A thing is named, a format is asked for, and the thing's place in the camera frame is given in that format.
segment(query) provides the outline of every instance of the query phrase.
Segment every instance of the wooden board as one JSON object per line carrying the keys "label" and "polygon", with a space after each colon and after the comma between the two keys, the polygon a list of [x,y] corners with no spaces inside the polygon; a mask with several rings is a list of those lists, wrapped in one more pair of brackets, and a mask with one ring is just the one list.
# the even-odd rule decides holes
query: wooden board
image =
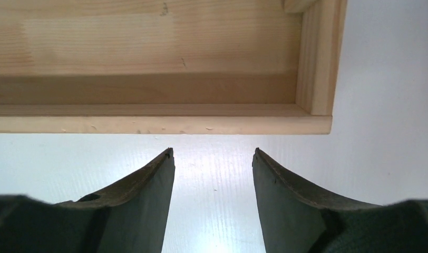
{"label": "wooden board", "polygon": [[0,132],[328,133],[345,2],[0,0]]}

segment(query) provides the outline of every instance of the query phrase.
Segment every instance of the white surface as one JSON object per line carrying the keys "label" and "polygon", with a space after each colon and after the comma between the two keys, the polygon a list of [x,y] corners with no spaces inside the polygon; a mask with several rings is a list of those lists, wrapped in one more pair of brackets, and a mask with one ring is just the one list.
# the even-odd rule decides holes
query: white surface
{"label": "white surface", "polygon": [[428,0],[349,0],[324,136],[0,134],[0,194],[76,200],[173,147],[163,252],[264,252],[255,147],[339,194],[428,198]]}

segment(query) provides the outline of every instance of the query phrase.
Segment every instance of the wood grain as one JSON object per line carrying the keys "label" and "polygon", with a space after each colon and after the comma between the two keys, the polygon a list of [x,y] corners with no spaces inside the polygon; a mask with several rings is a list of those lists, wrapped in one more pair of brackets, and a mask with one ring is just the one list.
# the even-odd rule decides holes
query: wood grain
{"label": "wood grain", "polygon": [[295,104],[0,105],[0,116],[310,116]]}
{"label": "wood grain", "polygon": [[267,0],[0,0],[0,75],[297,71],[301,14]]}
{"label": "wood grain", "polygon": [[328,134],[331,116],[0,116],[0,133]]}
{"label": "wood grain", "polygon": [[347,0],[319,0],[303,16],[296,103],[331,115]]}
{"label": "wood grain", "polygon": [[317,0],[285,0],[284,10],[286,13],[300,13],[306,11]]}
{"label": "wood grain", "polygon": [[150,74],[0,77],[0,104],[294,103],[288,74]]}

